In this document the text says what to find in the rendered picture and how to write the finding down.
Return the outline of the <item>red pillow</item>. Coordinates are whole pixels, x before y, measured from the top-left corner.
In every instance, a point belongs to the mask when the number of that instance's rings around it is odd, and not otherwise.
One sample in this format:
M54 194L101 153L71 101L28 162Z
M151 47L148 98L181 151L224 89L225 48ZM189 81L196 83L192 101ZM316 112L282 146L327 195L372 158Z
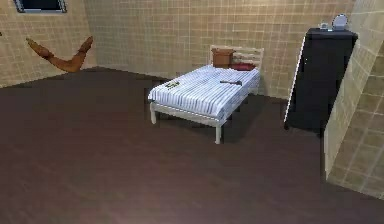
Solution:
M230 65L230 68L237 71L251 71L255 69L256 66L250 63L233 63Z

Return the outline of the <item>white bed with striped cover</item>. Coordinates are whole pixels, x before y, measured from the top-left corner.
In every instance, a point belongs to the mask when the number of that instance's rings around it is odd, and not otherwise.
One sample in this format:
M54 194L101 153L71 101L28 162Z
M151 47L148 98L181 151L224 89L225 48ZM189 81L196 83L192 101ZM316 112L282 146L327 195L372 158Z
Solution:
M212 49L233 49L231 64L250 63L251 71L237 71L213 66ZM220 143L222 126L248 95L255 93L261 82L262 48L212 45L209 63L154 87L148 95L150 118L157 121L159 113L211 126L216 130L215 142ZM240 85L220 81L241 81ZM178 81L174 88L165 87Z

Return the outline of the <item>brown box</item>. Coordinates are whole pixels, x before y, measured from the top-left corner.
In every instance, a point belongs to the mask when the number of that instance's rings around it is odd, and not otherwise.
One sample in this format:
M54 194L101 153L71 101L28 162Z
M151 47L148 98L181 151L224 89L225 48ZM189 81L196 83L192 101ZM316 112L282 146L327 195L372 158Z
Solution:
M213 66L216 68L229 68L231 65L233 49L212 49L213 53Z

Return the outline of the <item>black tall cabinet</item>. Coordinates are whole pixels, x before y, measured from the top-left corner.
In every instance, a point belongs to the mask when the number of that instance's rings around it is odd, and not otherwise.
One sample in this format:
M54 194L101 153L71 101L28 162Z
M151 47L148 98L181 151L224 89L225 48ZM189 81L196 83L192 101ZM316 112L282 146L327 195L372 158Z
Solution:
M284 128L322 135L358 35L349 30L310 28L302 42Z

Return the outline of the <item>orange curved hammock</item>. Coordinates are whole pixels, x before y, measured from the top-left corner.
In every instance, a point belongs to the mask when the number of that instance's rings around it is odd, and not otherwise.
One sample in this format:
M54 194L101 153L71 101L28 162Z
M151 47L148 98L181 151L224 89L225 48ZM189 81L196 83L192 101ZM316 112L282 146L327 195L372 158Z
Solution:
M77 50L77 53L72 56L71 59L65 60L55 56L48 48L38 44L34 40L27 38L27 44L29 47L41 58L47 60L53 66L59 70L65 72L77 72L81 69L88 51L91 49L93 44L93 37L89 36Z

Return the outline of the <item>white round clock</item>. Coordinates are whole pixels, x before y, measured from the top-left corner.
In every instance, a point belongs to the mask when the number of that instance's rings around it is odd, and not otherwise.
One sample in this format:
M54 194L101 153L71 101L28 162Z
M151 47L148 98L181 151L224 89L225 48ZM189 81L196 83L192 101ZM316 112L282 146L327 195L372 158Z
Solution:
M348 24L348 17L345 14L339 14L332 20L333 30L345 30Z

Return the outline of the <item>dark framed window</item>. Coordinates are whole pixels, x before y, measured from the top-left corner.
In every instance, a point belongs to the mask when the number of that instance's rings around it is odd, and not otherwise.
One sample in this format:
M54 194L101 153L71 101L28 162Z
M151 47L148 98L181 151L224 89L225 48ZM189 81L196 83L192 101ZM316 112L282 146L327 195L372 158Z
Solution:
M64 0L13 0L19 13L66 13Z

